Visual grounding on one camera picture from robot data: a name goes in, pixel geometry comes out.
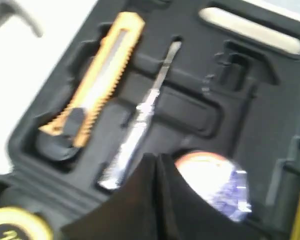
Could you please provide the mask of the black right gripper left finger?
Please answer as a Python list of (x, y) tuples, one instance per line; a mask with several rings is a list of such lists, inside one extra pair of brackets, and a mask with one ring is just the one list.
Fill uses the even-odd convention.
[(68, 240), (161, 240), (162, 188), (159, 158), (145, 154), (108, 200), (62, 227)]

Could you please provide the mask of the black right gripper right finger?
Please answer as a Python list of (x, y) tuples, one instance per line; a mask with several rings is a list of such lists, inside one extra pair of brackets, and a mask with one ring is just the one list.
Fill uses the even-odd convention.
[(262, 231), (235, 223), (199, 197), (178, 173), (171, 156), (158, 156), (168, 240), (261, 240)]

